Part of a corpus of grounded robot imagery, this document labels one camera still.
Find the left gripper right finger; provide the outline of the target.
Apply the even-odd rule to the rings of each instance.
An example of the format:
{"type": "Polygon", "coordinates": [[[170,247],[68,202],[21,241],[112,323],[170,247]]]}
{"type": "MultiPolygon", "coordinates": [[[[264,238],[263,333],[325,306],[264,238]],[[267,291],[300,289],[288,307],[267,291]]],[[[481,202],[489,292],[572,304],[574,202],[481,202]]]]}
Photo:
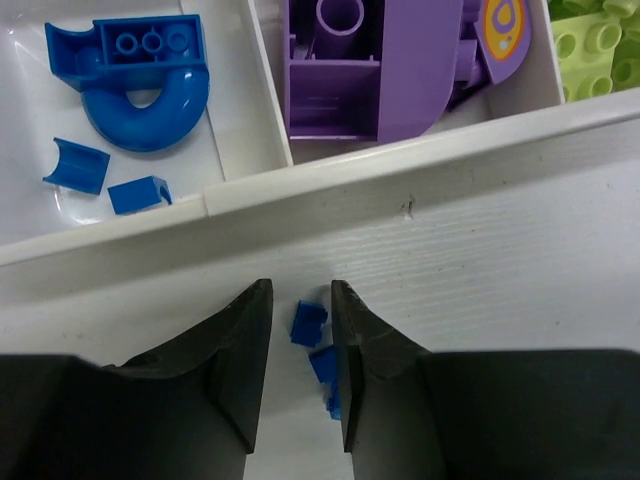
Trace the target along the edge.
{"type": "Polygon", "coordinates": [[[635,479],[639,356],[433,353],[331,284],[344,449],[358,479],[635,479]]]}

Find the lime green lego brick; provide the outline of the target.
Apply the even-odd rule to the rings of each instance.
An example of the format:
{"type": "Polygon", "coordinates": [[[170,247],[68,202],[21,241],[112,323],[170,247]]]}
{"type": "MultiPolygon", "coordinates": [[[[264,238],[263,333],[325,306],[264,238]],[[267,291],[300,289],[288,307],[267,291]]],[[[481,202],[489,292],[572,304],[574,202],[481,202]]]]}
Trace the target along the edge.
{"type": "Polygon", "coordinates": [[[611,93],[639,86],[639,3],[637,1],[549,1],[547,5],[551,23],[598,12],[606,12],[618,17],[623,34],[614,53],[611,93]]]}
{"type": "Polygon", "coordinates": [[[608,95],[615,49],[623,30],[620,19],[606,12],[551,23],[567,103],[608,95]]]}

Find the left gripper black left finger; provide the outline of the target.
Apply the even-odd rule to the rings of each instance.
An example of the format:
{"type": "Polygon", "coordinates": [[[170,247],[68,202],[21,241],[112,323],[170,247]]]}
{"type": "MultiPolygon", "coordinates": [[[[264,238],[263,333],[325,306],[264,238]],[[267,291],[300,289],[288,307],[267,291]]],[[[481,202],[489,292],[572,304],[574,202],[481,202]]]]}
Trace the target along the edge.
{"type": "Polygon", "coordinates": [[[122,365],[1,358],[5,479],[240,479],[254,451],[273,286],[122,365]]]}

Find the blue arch lego piece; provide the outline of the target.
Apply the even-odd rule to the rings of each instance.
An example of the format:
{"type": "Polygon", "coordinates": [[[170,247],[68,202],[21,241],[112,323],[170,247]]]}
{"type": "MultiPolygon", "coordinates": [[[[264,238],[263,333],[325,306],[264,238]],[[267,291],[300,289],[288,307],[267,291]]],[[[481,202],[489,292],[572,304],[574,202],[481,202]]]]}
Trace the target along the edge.
{"type": "Polygon", "coordinates": [[[81,95],[111,144],[155,152],[186,137],[209,97],[197,14],[99,19],[87,31],[45,25],[51,72],[81,95]]]}

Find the purple butterfly lego assembly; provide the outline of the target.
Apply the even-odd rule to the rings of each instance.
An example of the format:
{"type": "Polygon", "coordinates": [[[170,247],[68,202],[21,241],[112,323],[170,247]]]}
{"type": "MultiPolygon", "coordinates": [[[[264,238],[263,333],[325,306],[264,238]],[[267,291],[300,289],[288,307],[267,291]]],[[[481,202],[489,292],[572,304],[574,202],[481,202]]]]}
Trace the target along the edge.
{"type": "Polygon", "coordinates": [[[283,112],[295,140],[396,142],[453,92],[461,1],[286,1],[283,112]]]}

